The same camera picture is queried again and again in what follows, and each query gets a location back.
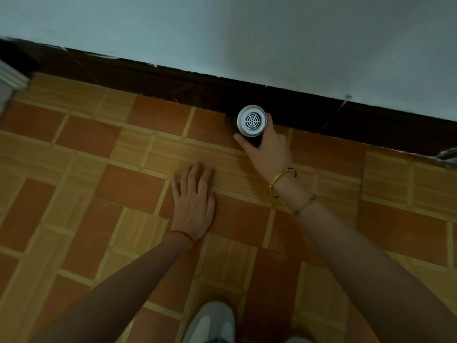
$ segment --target gold bangle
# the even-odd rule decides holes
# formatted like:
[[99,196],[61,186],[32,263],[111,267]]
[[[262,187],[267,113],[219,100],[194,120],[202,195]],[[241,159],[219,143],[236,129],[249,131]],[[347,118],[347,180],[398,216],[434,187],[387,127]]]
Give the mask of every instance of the gold bangle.
[[309,201],[306,203],[306,205],[304,205],[303,207],[301,207],[300,209],[296,210],[293,214],[294,215],[299,215],[300,212],[305,209],[306,207],[308,207],[310,204],[316,202],[316,195],[312,195],[311,198],[309,199]]
[[271,192],[271,188],[273,187],[273,185],[276,183],[276,181],[284,174],[286,173],[287,171],[294,171],[295,172],[295,177],[297,176],[297,171],[295,171],[294,167],[287,167],[285,170],[282,170],[281,172],[279,172],[276,177],[273,178],[273,180],[271,181],[270,185],[268,186],[268,196],[270,195],[270,192]]

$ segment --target hand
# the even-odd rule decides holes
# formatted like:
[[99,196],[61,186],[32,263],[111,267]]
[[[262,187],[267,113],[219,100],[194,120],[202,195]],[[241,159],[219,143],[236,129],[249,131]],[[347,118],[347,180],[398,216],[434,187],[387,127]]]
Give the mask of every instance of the hand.
[[206,167],[200,180],[197,179],[200,162],[189,165],[181,176],[180,187],[173,175],[174,214],[171,230],[186,232],[194,241],[203,237],[213,220],[216,198],[208,191],[208,179],[213,171]]
[[263,132],[262,144],[255,148],[240,134],[233,137],[241,145],[254,165],[254,168],[268,182],[278,173],[291,166],[292,159],[284,135],[279,135],[273,128],[271,114],[267,113],[266,129]]

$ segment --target person's left arm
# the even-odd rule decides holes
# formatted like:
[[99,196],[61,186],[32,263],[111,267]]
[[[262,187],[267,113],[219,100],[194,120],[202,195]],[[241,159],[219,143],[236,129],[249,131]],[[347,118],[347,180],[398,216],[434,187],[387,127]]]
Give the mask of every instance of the person's left arm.
[[199,182],[200,164],[182,174],[180,188],[171,182],[175,210],[170,233],[162,242],[96,286],[75,302],[31,342],[115,342],[148,299],[173,263],[203,237],[214,214],[215,198],[208,191],[212,169],[206,168]]

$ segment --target round metal grille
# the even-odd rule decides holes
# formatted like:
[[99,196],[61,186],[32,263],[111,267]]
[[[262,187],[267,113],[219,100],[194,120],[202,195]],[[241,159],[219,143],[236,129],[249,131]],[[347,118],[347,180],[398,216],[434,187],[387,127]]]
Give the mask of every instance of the round metal grille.
[[255,130],[260,125],[260,115],[257,113],[249,113],[244,120],[244,124],[249,130]]

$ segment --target person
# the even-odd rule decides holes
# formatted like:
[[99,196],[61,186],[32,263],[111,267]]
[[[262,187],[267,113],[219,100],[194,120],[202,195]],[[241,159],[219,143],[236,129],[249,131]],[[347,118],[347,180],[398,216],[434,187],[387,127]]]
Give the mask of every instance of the person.
[[[259,148],[239,134],[234,137],[267,183],[291,166],[286,138],[274,131],[271,115]],[[162,242],[75,302],[33,343],[117,340],[171,265],[209,228],[216,203],[208,188],[212,169],[207,167],[198,179],[199,166],[187,167],[179,184],[173,176],[173,224]],[[277,178],[273,189],[296,213],[303,233],[381,342],[457,342],[454,314],[417,278],[315,200],[292,171]],[[232,311],[220,302],[204,305],[183,341],[233,343]]]

